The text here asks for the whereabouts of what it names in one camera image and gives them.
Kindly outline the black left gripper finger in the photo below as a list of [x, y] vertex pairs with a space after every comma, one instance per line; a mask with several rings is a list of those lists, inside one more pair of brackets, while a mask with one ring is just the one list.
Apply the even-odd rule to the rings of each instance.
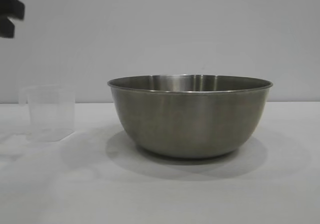
[[15, 25], [8, 18], [0, 20], [0, 37], [5, 39], [13, 39], [15, 37]]
[[25, 19], [25, 4], [20, 0], [0, 0], [0, 18]]

